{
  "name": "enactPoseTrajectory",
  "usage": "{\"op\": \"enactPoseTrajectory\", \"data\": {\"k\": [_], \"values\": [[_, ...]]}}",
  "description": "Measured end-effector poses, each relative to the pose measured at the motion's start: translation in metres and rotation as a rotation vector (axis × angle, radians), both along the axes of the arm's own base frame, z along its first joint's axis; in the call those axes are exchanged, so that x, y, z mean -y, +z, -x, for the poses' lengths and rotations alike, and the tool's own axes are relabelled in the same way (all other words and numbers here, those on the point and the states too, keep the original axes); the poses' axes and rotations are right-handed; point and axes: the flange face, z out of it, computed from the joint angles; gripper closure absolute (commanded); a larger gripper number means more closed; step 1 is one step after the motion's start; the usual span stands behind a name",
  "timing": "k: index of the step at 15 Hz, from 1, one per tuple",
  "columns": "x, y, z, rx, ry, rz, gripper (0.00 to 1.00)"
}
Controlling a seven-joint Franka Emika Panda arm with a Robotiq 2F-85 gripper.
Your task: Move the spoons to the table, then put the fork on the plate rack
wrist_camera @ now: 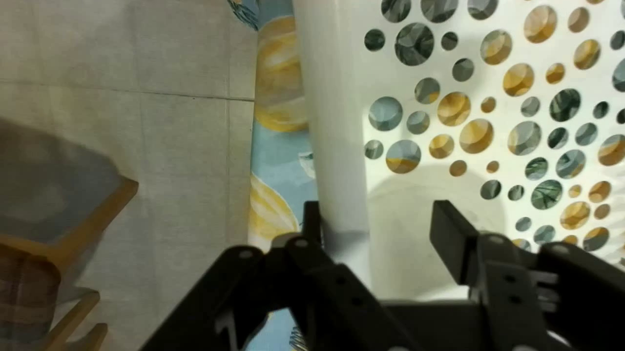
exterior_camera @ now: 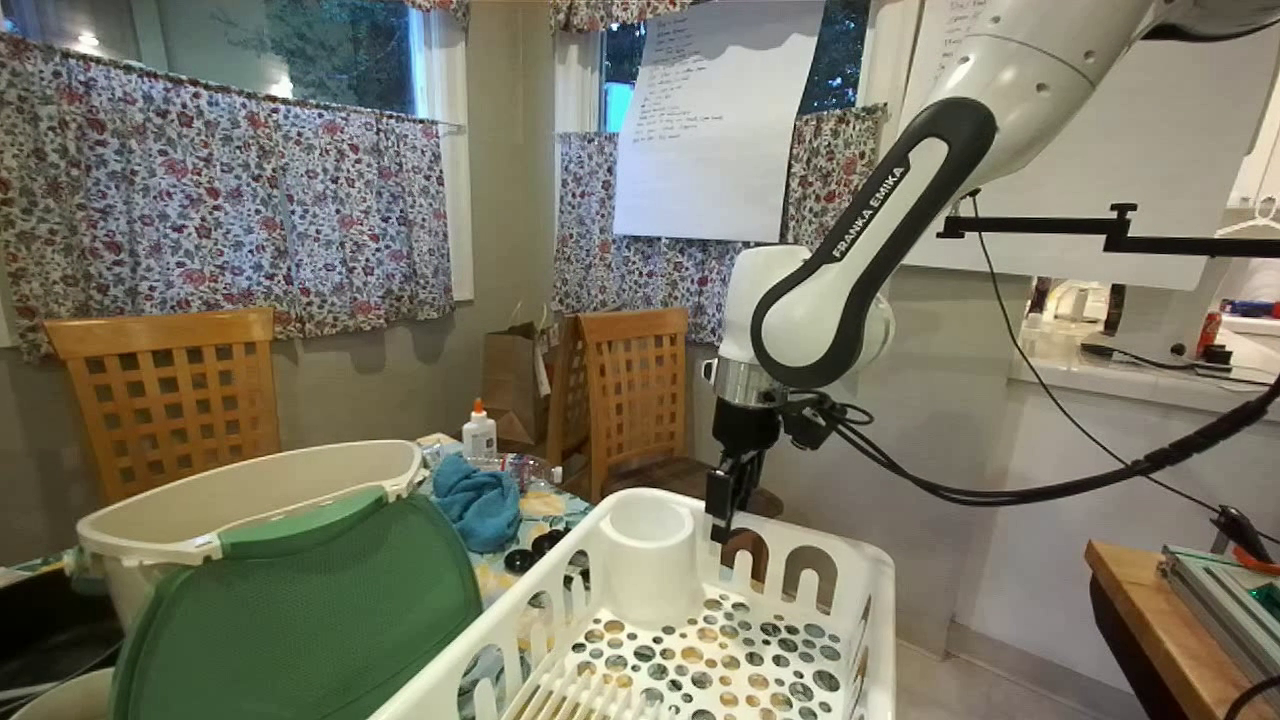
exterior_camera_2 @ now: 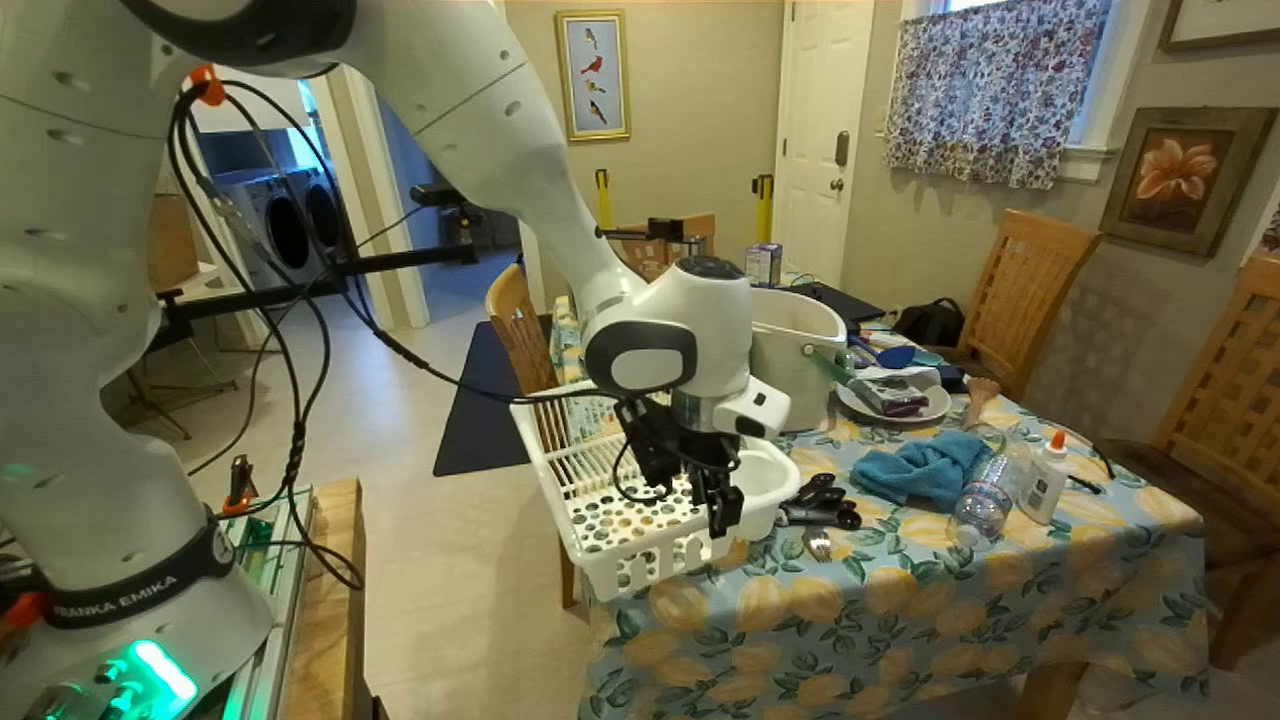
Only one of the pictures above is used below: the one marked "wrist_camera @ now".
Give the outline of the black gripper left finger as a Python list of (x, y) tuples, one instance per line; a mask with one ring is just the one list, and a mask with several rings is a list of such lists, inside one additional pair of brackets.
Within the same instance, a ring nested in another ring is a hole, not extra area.
[(302, 206), (302, 228), (300, 236), (316, 245), (322, 243), (322, 218), (316, 201), (306, 201)]

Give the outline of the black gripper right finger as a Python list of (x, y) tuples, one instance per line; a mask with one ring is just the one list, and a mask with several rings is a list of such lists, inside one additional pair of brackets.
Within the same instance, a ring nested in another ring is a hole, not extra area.
[(451, 201), (433, 202), (429, 241), (457, 284), (474, 282), (478, 230)]

